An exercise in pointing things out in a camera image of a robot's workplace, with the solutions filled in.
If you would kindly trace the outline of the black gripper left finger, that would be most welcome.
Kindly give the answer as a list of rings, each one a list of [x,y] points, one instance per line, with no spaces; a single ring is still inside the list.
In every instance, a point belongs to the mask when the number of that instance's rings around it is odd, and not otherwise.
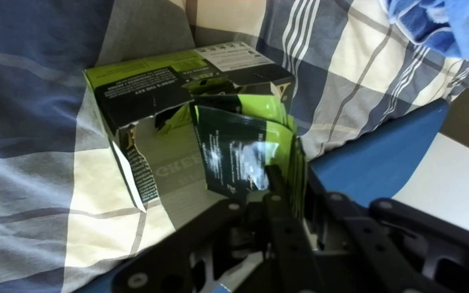
[[[239,227],[228,229],[229,255],[241,279],[233,293],[325,293],[301,221],[293,214],[277,165],[267,165],[268,191],[244,204]]]

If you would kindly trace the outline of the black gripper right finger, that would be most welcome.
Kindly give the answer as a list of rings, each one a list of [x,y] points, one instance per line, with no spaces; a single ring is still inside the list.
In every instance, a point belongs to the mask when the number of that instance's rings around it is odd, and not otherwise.
[[[363,206],[308,178],[325,293],[469,293],[469,229],[394,198]]]

